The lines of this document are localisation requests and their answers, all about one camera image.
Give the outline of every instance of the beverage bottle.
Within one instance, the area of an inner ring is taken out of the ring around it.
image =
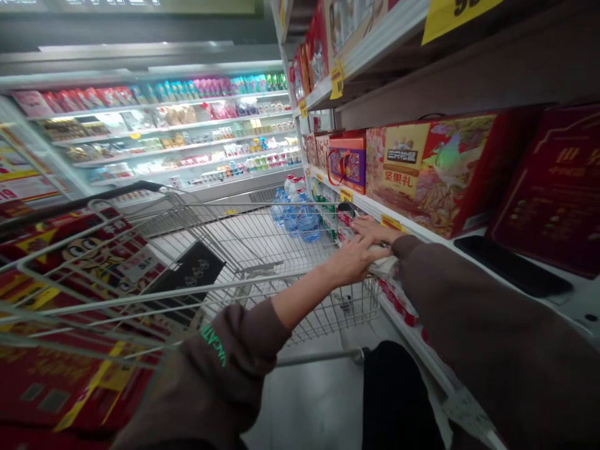
[[[294,179],[295,176],[296,176],[295,172],[292,173],[291,175],[288,175],[287,179],[283,183],[283,190],[285,191],[286,195],[289,195],[289,185],[292,183],[292,180]]]
[[[271,217],[273,222],[275,222],[276,226],[284,226],[285,223],[283,221],[283,201],[284,201],[284,192],[280,187],[277,189],[277,193],[275,194],[275,204],[271,206]]]
[[[289,196],[286,197],[283,209],[283,221],[286,226],[286,231],[292,238],[300,236],[298,224],[296,222],[296,207],[289,204],[291,202]]]
[[[300,203],[308,203],[308,198],[305,194],[301,194],[299,200]],[[321,238],[321,230],[319,229],[319,216],[316,214],[312,205],[300,205],[300,209],[296,216],[296,224],[299,232],[301,233],[302,240],[305,243],[313,243]]]

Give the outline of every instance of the shopping cart handle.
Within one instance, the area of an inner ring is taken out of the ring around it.
[[[28,226],[35,225],[53,217],[62,216],[78,209],[86,208],[88,203],[92,200],[110,200],[120,197],[125,194],[129,194],[134,191],[152,191],[158,192],[160,188],[163,188],[162,184],[153,183],[150,181],[136,181],[133,184],[123,187],[117,187],[110,191],[102,192],[100,194],[92,195],[79,200],[70,201],[56,206],[49,206],[46,208],[38,209],[30,212],[26,216],[17,217],[16,219],[6,221],[0,224],[0,236],[7,233],[23,229]]]

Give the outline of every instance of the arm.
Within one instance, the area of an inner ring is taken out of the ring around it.
[[[172,383],[134,417],[113,450],[236,448],[258,416],[264,377],[291,331],[333,289],[364,279],[367,267],[389,254],[369,252],[372,241],[357,237],[248,311],[238,304],[223,309],[181,345]]]
[[[446,246],[373,220],[353,228],[392,243],[433,346],[509,448],[600,441],[600,358],[571,325]]]

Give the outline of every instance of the yellow price tag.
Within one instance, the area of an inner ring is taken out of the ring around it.
[[[347,189],[340,188],[339,196],[342,197],[342,201],[352,203],[352,191],[348,191]]]
[[[431,0],[421,45],[466,24],[501,3],[502,0]]]
[[[381,215],[381,224],[384,227],[397,229],[397,230],[402,231],[403,233],[406,233],[406,230],[404,229],[402,224],[400,222],[398,222],[396,219],[391,218],[387,214]]]
[[[344,73],[342,72],[342,63],[336,59],[336,67],[331,69],[331,95],[329,100],[339,99],[344,95]]]
[[[300,108],[300,115],[302,116],[302,118],[307,118],[308,108],[306,107],[306,100],[300,101],[300,103],[298,103],[298,107]]]
[[[286,6],[283,4],[284,0],[281,0],[281,7],[279,8],[279,20],[281,20],[281,34],[286,32]]]

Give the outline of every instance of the brown sweatshirt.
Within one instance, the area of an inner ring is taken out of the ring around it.
[[[600,448],[600,357],[565,320],[443,245],[404,236],[392,250],[433,346],[510,449]],[[289,336],[271,301],[225,308],[113,449],[244,448]]]

